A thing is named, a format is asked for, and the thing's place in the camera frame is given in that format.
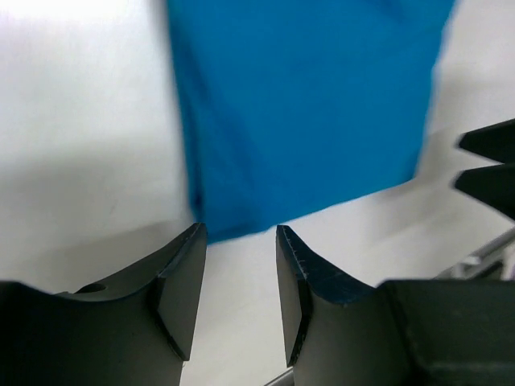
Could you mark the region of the blue t shirt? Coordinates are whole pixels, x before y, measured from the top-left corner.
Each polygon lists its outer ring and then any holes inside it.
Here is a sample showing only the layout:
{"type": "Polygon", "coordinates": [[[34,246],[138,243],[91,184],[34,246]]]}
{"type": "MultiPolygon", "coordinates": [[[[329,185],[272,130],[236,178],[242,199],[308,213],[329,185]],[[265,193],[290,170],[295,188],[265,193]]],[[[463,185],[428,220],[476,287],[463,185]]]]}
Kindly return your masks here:
{"type": "Polygon", "coordinates": [[[410,181],[452,1],[169,1],[210,242],[410,181]]]}

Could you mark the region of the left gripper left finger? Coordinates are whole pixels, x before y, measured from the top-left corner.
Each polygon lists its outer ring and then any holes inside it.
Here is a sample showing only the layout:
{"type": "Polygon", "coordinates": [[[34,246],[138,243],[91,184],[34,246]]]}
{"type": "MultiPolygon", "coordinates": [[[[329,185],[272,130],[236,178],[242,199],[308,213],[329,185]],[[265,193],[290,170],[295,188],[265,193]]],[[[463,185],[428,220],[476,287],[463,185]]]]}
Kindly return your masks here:
{"type": "Polygon", "coordinates": [[[4,385],[177,385],[189,360],[207,229],[84,286],[48,294],[1,284],[4,385]]]}

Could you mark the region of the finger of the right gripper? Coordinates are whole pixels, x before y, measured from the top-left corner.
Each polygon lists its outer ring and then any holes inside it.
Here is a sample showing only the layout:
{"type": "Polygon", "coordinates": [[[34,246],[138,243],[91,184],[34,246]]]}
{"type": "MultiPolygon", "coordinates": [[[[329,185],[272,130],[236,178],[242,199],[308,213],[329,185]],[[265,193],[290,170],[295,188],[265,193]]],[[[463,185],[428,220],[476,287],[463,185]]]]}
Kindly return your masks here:
{"type": "Polygon", "coordinates": [[[463,170],[454,188],[514,219],[514,164],[463,170]]]}
{"type": "Polygon", "coordinates": [[[500,163],[514,162],[514,145],[513,119],[466,132],[458,142],[460,149],[500,163]]]}

